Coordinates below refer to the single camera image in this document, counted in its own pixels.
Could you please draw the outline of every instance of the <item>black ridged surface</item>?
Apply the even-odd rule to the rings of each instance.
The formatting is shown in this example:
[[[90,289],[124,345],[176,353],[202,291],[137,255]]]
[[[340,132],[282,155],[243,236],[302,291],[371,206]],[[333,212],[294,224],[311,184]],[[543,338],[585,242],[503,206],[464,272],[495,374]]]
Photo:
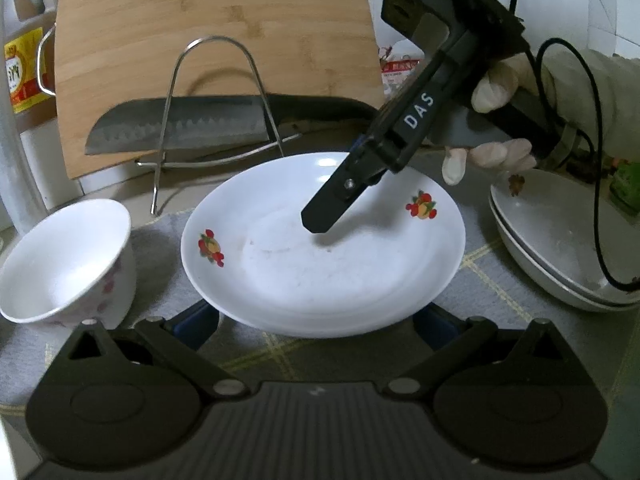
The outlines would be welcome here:
[[[222,402],[171,454],[117,472],[44,463],[30,480],[602,480],[589,465],[515,474],[472,464],[417,404],[381,397],[370,383],[265,383]]]

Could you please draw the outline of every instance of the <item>bowl stack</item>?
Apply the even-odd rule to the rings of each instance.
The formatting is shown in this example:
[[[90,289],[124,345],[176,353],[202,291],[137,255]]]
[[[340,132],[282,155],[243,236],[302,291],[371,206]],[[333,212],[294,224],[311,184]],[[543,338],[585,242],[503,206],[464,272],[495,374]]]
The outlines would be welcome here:
[[[593,187],[540,170],[505,174],[489,202],[500,237],[516,263],[549,294],[593,312],[640,304],[640,291],[617,290],[604,277],[593,237]],[[600,200],[600,245],[621,282],[640,276],[640,229]]]

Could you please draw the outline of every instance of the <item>round joint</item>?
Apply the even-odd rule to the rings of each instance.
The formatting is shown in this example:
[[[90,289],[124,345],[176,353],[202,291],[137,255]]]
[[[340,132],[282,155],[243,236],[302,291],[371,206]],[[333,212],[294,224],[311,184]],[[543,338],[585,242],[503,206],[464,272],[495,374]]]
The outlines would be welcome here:
[[[213,385],[213,391],[225,397],[233,397],[244,393],[246,386],[238,379],[222,379]]]
[[[387,386],[398,395],[411,395],[420,390],[420,383],[411,377],[398,377],[389,381]]]

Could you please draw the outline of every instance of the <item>kitchen knife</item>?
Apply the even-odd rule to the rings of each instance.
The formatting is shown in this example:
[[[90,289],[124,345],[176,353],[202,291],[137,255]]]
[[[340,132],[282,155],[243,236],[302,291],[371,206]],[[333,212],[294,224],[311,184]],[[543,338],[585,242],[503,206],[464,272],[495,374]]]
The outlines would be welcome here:
[[[377,110],[341,97],[268,94],[276,126],[292,123],[297,131],[313,123],[363,120]],[[121,103],[102,115],[86,140],[87,155],[156,150],[165,98]],[[260,96],[173,97],[164,134],[166,150],[199,149],[275,141]]]

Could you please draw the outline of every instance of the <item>cooking oil bottle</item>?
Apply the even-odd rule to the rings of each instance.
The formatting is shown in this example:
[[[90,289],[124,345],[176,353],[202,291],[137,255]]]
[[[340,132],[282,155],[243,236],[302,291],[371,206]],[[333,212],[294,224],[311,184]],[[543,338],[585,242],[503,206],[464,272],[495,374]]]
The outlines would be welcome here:
[[[43,35],[56,19],[56,0],[4,0],[4,59],[18,132],[36,128],[56,117],[56,100],[36,79],[36,53]],[[53,41],[47,41],[42,80],[53,89]]]

